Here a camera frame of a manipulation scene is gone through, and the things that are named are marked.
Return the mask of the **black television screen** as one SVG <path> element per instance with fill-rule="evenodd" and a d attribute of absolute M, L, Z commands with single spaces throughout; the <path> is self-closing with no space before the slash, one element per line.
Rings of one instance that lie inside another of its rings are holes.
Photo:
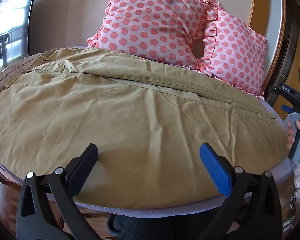
<path fill-rule="evenodd" d="M 34 0 L 0 4 L 0 72 L 29 56 L 30 16 Z"/>

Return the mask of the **wooden bed frame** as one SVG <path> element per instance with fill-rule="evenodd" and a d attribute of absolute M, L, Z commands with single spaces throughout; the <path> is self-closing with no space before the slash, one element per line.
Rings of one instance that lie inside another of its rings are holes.
<path fill-rule="evenodd" d="M 275 76 L 286 25 L 286 0 L 252 0 L 249 27 L 268 40 L 264 58 L 264 81 L 262 90 L 271 85 Z"/>

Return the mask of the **small pink polka-dot pillow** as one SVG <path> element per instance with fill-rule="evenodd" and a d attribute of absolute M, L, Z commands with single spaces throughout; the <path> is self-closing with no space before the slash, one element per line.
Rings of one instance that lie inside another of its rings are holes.
<path fill-rule="evenodd" d="M 256 97 L 263 96 L 264 58 L 268 41 L 242 20 L 226 12 L 216 0 L 201 0 L 204 50 L 199 69 Z"/>

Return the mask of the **large pink polka-dot pillow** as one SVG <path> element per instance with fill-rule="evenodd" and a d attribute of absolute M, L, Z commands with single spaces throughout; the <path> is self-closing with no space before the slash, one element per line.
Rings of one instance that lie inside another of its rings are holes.
<path fill-rule="evenodd" d="M 193 45 L 203 36 L 208 0 L 107 0 L 90 48 L 104 48 L 199 69 Z"/>

